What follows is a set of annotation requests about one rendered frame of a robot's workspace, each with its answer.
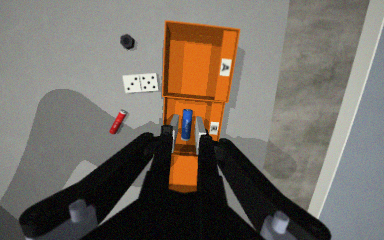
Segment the white domino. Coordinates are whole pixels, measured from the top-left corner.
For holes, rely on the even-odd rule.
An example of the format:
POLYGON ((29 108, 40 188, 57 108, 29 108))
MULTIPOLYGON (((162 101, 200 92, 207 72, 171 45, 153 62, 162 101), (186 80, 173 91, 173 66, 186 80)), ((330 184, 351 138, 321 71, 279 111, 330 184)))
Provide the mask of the white domino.
POLYGON ((157 73, 126 75, 123 76, 123 82, 126 93, 159 91, 157 73))

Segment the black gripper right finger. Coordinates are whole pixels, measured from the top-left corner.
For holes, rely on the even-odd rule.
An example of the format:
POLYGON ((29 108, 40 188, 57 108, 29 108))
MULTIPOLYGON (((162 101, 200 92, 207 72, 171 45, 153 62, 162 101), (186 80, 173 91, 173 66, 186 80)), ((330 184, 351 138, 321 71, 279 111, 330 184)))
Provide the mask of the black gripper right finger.
POLYGON ((230 140, 214 141, 200 116, 196 116, 195 144, 200 240, 237 240, 218 167, 253 227, 266 240, 331 240, 320 220, 284 196, 230 140))

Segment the dark grey hex nut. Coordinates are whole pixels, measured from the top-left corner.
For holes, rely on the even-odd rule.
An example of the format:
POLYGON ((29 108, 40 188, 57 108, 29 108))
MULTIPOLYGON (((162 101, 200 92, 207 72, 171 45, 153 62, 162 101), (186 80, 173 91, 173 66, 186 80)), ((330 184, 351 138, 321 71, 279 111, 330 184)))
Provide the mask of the dark grey hex nut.
POLYGON ((134 47, 135 40, 128 34, 122 35, 120 44, 122 44, 126 49, 131 49, 134 47))

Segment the orange rack of three bins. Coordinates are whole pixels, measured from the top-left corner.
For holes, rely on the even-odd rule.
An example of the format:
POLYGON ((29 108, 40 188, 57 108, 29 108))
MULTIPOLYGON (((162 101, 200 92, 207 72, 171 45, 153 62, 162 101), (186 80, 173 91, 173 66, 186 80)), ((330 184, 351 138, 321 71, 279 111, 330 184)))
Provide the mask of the orange rack of three bins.
POLYGON ((237 28, 165 20, 163 125, 170 125, 173 115, 179 115, 169 189, 197 191, 196 116, 202 117, 212 139, 219 141, 239 34, 237 28), (184 109, 193 110, 189 141, 181 139, 184 109))

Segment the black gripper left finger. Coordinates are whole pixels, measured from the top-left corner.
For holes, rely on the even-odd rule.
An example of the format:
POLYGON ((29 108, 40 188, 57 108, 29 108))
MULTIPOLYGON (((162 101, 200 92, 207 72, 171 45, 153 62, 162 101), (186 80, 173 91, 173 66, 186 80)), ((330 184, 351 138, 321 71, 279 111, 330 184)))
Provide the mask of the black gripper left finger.
POLYGON ((160 136, 142 133, 79 182, 27 208, 19 217, 26 240, 81 239, 107 217, 152 158, 125 240, 162 240, 178 125, 174 114, 160 136))

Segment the red battery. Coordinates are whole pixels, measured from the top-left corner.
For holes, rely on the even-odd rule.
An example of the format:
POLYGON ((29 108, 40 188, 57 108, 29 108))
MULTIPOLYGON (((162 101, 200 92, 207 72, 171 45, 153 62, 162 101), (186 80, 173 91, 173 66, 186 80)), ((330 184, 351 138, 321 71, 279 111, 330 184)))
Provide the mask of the red battery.
POLYGON ((117 132, 118 128, 120 127, 126 114, 127 114, 127 112, 125 110, 120 110, 117 118, 115 119, 115 121, 114 121, 114 123, 113 123, 113 125, 109 131, 111 134, 116 134, 116 132, 117 132))

